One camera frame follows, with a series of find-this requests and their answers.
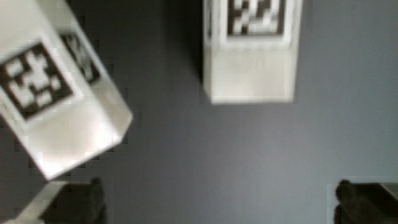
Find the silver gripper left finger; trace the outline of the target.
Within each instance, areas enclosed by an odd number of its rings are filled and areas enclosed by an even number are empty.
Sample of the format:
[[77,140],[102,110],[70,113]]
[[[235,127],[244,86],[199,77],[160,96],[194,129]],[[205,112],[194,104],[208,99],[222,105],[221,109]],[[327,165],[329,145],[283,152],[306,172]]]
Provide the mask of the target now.
[[11,224],[107,224],[102,179],[50,181]]

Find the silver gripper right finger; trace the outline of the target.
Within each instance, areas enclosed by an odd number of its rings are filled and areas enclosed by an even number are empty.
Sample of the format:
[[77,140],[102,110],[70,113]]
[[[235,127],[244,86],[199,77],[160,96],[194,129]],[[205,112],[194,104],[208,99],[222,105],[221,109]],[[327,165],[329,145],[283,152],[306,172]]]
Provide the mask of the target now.
[[354,183],[336,187],[333,224],[398,224],[398,183]]

